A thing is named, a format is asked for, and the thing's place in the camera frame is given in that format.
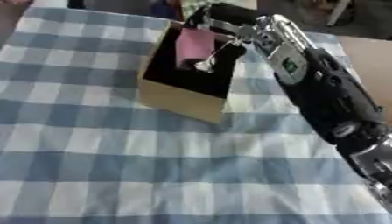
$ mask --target floor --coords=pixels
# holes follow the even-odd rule
[[[86,0],[87,6],[98,11],[147,15],[149,1],[133,0]],[[355,0],[355,20],[345,26],[325,27],[326,15],[305,13],[298,7],[309,0],[257,0],[260,11],[283,14],[296,22],[301,28],[312,32],[326,32],[336,35],[371,39],[386,39],[392,36],[392,1]],[[0,46],[10,36],[26,6],[0,3]]]

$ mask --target robotic arm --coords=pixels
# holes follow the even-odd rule
[[[192,19],[254,45],[305,120],[392,213],[392,133],[382,107],[347,69],[281,15],[255,17],[252,10],[224,3],[200,11]]]

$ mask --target open box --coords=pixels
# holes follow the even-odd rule
[[[233,73],[205,73],[176,68],[175,43],[180,23],[170,22],[139,73],[142,104],[211,123],[221,121]],[[229,38],[215,35],[215,48]]]

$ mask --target pink object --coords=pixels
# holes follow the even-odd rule
[[[211,31],[183,28],[176,42],[177,67],[184,60],[206,60],[215,49],[215,35]]]

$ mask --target tablecloth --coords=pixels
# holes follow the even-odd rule
[[[166,23],[25,13],[0,52],[0,223],[391,223],[251,47],[221,124],[141,105]]]

